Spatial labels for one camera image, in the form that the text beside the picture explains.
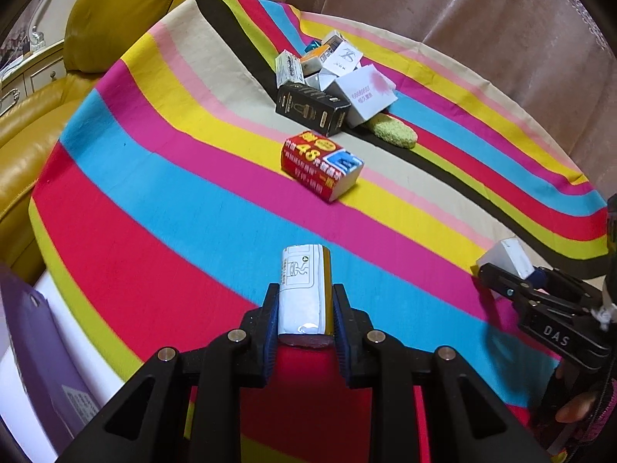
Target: beige curtain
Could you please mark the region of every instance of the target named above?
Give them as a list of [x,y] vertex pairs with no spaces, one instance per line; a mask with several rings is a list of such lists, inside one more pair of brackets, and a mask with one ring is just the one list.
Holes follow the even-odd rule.
[[423,42],[534,117],[607,198],[617,193],[617,68],[577,0],[277,0]]

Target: yellow leather sofa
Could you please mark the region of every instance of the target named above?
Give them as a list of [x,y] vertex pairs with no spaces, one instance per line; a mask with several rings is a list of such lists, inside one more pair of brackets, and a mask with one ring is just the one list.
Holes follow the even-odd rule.
[[77,0],[67,23],[67,75],[0,118],[0,261],[33,284],[44,270],[28,217],[41,168],[97,80],[184,0]]

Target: white cylindrical package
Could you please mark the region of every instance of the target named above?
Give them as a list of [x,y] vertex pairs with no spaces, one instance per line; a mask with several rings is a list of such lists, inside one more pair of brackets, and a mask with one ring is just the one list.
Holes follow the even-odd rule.
[[324,348],[334,342],[330,251],[320,244],[283,250],[278,337],[287,345]]

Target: black stripe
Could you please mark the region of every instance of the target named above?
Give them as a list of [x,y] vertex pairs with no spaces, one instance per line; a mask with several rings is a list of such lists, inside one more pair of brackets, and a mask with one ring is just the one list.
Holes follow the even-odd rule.
[[433,164],[433,162],[425,159],[424,157],[403,148],[399,148],[385,142],[384,140],[375,136],[368,129],[363,127],[356,127],[354,129],[346,129],[349,134],[358,137],[359,139],[370,142],[371,144],[378,146],[388,153],[396,155],[398,158],[409,162],[410,164],[422,169],[431,176],[444,182],[452,189],[461,193],[461,195],[470,199],[470,201],[479,205],[488,214],[493,216],[497,221],[507,228],[510,228],[515,235],[523,240],[529,247],[534,249],[539,255],[541,255],[551,266],[559,268],[566,273],[577,278],[589,279],[595,278],[600,275],[605,275],[608,269],[608,257],[606,255],[597,256],[591,259],[572,259],[556,252],[552,248],[543,244],[524,227],[517,223],[512,217],[507,215],[502,209],[491,202],[488,198],[478,193],[467,183],[462,182],[457,176],[449,173],[439,165]]
[[[276,74],[272,71],[261,53],[240,26],[236,16],[223,0],[195,0],[202,15],[227,43],[254,78],[261,84],[272,100],[276,100]],[[591,259],[572,259],[543,244],[524,227],[508,216],[497,205],[462,182],[458,177],[442,169],[422,156],[387,143],[363,127],[346,128],[345,132],[365,140],[388,153],[408,162],[444,182],[470,201],[484,209],[502,225],[522,239],[529,247],[541,255],[551,266],[582,279],[605,275],[608,268],[606,255]]]
[[242,61],[271,99],[276,102],[276,73],[272,71],[251,39],[240,26],[236,16],[223,0],[195,0],[200,12]]

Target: yellow stripe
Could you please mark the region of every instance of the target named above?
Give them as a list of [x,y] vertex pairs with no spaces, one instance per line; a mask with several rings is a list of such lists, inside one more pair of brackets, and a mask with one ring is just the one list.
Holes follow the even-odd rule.
[[[294,8],[294,7],[291,7],[291,6],[290,6],[290,8],[293,11],[293,13],[295,14],[295,16],[297,16],[297,18],[300,19],[300,11],[297,10],[296,8]],[[309,22],[309,21],[307,21],[307,22],[310,25],[322,26],[321,24],[317,24],[315,22]],[[246,27],[252,27],[252,28],[258,29],[258,26],[253,21],[251,21],[249,23],[246,23]],[[330,30],[330,28],[328,26],[322,26],[322,28],[323,29],[321,31],[325,31],[324,33],[319,34],[319,33],[315,32],[315,33],[312,34],[312,36],[314,36],[314,37],[323,36],[323,35],[325,35]],[[372,44],[372,42],[368,42],[365,39],[360,39],[360,38],[358,38],[358,39],[359,40],[363,40],[363,42],[365,44],[366,43]],[[379,47],[379,49],[385,50],[389,56],[392,55],[392,54],[397,55],[394,52],[388,51],[388,49],[384,49],[382,47]],[[491,111],[492,113],[494,113],[495,115],[500,117],[502,120],[507,122],[510,126],[516,127],[516,129],[519,131],[519,133],[522,134],[523,138],[525,138],[526,140],[531,141],[527,137],[527,135],[524,132],[522,132],[517,126],[515,126],[514,124],[512,124],[508,120],[505,120],[498,113],[493,112],[493,110],[488,108],[486,105],[481,103],[479,100],[477,100],[477,102],[482,104],[482,106],[484,108],[486,108],[487,110]],[[563,237],[561,235],[558,235],[557,233],[554,233],[554,232],[548,230],[546,227],[542,226],[540,223],[535,222],[533,219],[528,217],[526,214],[522,213],[516,207],[511,205],[510,202],[508,202],[505,199],[503,199],[497,193],[495,193],[492,190],[490,190],[489,188],[487,188],[485,185],[483,185],[482,183],[480,183],[479,181],[477,181],[476,179],[471,177],[469,174],[467,174],[466,172],[461,170],[459,167],[457,167],[454,164],[450,163],[446,159],[443,159],[442,157],[440,157],[436,153],[430,151],[429,149],[422,147],[421,144],[417,144],[415,146],[415,148],[414,148],[414,151],[416,153],[421,154],[422,156],[424,156],[424,158],[426,158],[427,160],[433,162],[434,164],[438,165],[439,167],[443,168],[444,170],[447,170],[451,174],[455,175],[462,182],[466,183],[468,186],[473,188],[475,191],[477,191],[480,194],[482,194],[483,196],[485,196],[493,204],[495,204],[501,210],[503,210],[504,213],[506,213],[508,216],[512,217],[514,219],[514,221],[516,221],[519,225],[521,225],[525,230],[530,232],[535,238],[537,238],[544,245],[547,245],[548,247],[552,248],[556,252],[559,252],[559,253],[561,253],[563,255],[566,255],[566,256],[568,256],[568,257],[570,257],[572,259],[590,259],[590,258],[593,258],[593,257],[596,257],[596,256],[600,256],[600,255],[604,255],[604,254],[607,253],[606,237],[604,235],[600,236],[600,237],[598,237],[596,239],[590,240],[590,241],[572,240],[572,239]]]
[[69,310],[94,347],[123,380],[127,381],[143,363],[113,332],[75,283],[49,237],[34,200],[30,201],[30,222],[49,273],[54,278]]
[[429,149],[423,147],[420,144],[416,144],[413,151],[420,155],[422,158],[427,159],[433,164],[439,166],[446,172],[453,174],[463,183],[467,184],[470,188],[480,193],[486,199],[497,205],[508,216],[514,219],[519,225],[530,232],[535,238],[541,241],[544,245],[552,248],[556,252],[567,255],[572,259],[590,259],[592,257],[604,255],[607,253],[607,237],[606,235],[600,236],[593,240],[579,241],[565,238],[557,233],[554,233],[542,225],[536,223],[530,219],[510,202],[505,201],[493,190],[487,188],[481,182],[477,181],[469,174],[466,174],[455,165],[443,159],[439,155],[433,153]]
[[[323,37],[331,30],[329,26],[305,19],[300,19],[300,29],[311,37]],[[565,176],[573,184],[581,184],[587,181],[583,174],[561,164],[540,148],[518,125],[510,122],[482,103],[471,92],[439,75],[425,64],[404,57],[355,34],[346,32],[345,37],[371,60],[413,78],[431,91],[457,104],[478,120],[485,122],[486,125],[506,137],[517,148],[541,164],[542,167]]]
[[243,463],[304,463],[301,459],[284,455],[245,436],[240,439],[240,443]]
[[275,59],[278,55],[278,51],[276,50],[270,39],[258,26],[255,26],[252,19],[247,15],[238,0],[223,1],[236,16],[236,19],[238,20],[240,27],[246,33],[246,36],[251,39],[255,48],[257,48],[257,50],[266,60],[268,65],[272,68],[272,70],[274,70]]
[[[141,37],[124,54],[123,60],[141,92],[173,127],[196,140],[291,179],[281,170],[281,144],[218,120],[203,109],[169,70],[149,34]],[[425,211],[362,178],[340,201],[467,272],[484,253],[483,248]]]

